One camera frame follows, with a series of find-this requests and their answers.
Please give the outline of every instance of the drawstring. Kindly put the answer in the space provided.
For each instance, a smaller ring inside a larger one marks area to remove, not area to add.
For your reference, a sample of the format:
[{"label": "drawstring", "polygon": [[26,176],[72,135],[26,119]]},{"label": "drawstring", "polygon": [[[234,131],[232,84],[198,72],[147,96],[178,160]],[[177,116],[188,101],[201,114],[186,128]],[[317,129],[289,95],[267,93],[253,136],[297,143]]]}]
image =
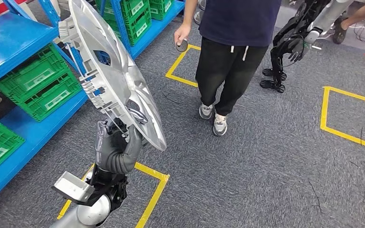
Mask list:
[{"label": "drawstring", "polygon": [[248,46],[246,46],[246,51],[244,52],[244,55],[243,55],[243,61],[245,61],[245,56],[247,55],[247,50],[248,50]]},{"label": "drawstring", "polygon": [[[247,56],[247,51],[248,51],[248,46],[246,46],[246,50],[243,55],[243,61],[245,61],[245,56]],[[234,52],[234,46],[231,46],[230,53],[233,53],[233,52]]]}]

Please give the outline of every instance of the gray sneaker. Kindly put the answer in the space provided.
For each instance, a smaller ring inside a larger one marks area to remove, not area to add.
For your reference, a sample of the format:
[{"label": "gray sneaker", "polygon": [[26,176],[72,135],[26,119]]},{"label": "gray sneaker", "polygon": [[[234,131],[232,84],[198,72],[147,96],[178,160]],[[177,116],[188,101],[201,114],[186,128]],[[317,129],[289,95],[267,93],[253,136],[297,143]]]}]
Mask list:
[{"label": "gray sneaker", "polygon": [[223,136],[227,132],[226,117],[215,114],[215,122],[213,123],[213,133],[216,136]]},{"label": "gray sneaker", "polygon": [[212,117],[213,105],[206,106],[201,104],[199,107],[199,116],[204,120],[209,120]]}]

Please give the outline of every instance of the small black disc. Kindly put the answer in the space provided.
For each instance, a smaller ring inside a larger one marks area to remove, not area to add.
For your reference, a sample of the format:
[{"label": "small black disc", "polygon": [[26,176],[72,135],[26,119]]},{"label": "small black disc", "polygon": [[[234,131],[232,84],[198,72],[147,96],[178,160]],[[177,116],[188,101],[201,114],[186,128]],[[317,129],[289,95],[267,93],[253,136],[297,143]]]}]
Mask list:
[{"label": "small black disc", "polygon": [[187,50],[188,48],[188,42],[186,40],[183,40],[181,42],[181,45],[175,45],[175,48],[179,51],[179,52],[184,52]]}]

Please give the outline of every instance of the yellow tape square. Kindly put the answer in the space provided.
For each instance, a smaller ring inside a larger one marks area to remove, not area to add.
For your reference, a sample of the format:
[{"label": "yellow tape square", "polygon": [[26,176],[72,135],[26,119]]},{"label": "yellow tape square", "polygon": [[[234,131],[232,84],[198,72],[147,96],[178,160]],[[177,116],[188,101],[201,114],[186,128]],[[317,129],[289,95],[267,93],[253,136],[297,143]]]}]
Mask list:
[{"label": "yellow tape square", "polygon": [[191,45],[189,44],[188,45],[188,48],[186,51],[182,52],[180,54],[180,56],[178,56],[177,60],[173,63],[173,65],[171,66],[171,68],[169,69],[169,71],[166,73],[166,78],[170,78],[170,79],[174,79],[176,81],[179,81],[179,82],[182,82],[182,83],[185,83],[185,84],[188,84],[190,86],[194,86],[194,87],[198,87],[198,83],[196,82],[193,82],[193,81],[190,81],[190,80],[187,80],[187,79],[184,79],[182,77],[178,77],[178,76],[175,76],[173,75],[173,72],[174,70],[177,68],[177,66],[181,63],[182,59],[184,58],[185,54],[187,54],[187,52],[190,50],[190,49],[195,49],[195,50],[198,50],[200,51],[201,48],[198,47],[198,46],[194,46],[194,45]]},{"label": "yellow tape square", "polygon": [[340,94],[343,94],[343,95],[346,95],[346,96],[350,96],[350,97],[365,101],[365,96],[353,94],[353,93],[350,93],[348,91],[333,88],[333,87],[330,87],[330,86],[325,86],[324,87],[324,97],[323,97],[322,108],[321,108],[320,128],[322,130],[326,131],[326,132],[332,133],[332,134],[337,135],[339,137],[342,137],[344,139],[348,139],[348,140],[353,141],[357,144],[362,144],[363,146],[365,146],[365,140],[361,140],[360,138],[356,138],[356,137],[351,136],[349,134],[346,134],[346,133],[343,133],[341,131],[335,130],[333,128],[327,127],[327,112],[328,112],[328,100],[329,100],[329,92],[330,91],[334,91],[334,92],[337,92],[337,93],[340,93]]},{"label": "yellow tape square", "polygon": [[[87,173],[89,173],[89,171],[91,169],[93,169],[93,167],[94,167],[94,164],[89,168],[89,170],[83,176],[82,180],[86,177]],[[160,198],[160,195],[162,194],[162,192],[166,186],[166,183],[168,182],[168,180],[170,178],[170,175],[162,174],[162,173],[160,173],[154,169],[151,169],[145,165],[142,165],[138,162],[135,163],[135,169],[160,180],[159,184],[157,185],[156,190],[154,191],[152,198],[150,199],[144,213],[142,214],[141,218],[139,219],[138,224],[135,227],[135,228],[143,228],[145,226],[147,220],[149,219],[149,216],[153,212],[153,209],[156,206],[156,204]],[[67,200],[65,205],[62,207],[61,211],[59,212],[57,219],[60,219],[60,218],[62,218],[62,216],[65,215],[65,212],[68,210],[70,204],[71,204],[71,201]]]}]

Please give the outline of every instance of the navy t-shirt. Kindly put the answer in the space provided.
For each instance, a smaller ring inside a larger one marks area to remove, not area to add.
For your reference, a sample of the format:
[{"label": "navy t-shirt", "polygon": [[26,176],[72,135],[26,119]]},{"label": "navy t-shirt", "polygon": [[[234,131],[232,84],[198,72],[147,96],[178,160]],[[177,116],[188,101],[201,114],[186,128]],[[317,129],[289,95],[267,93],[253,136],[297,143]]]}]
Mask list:
[{"label": "navy t-shirt", "polygon": [[282,0],[206,0],[200,33],[215,42],[266,47]]}]

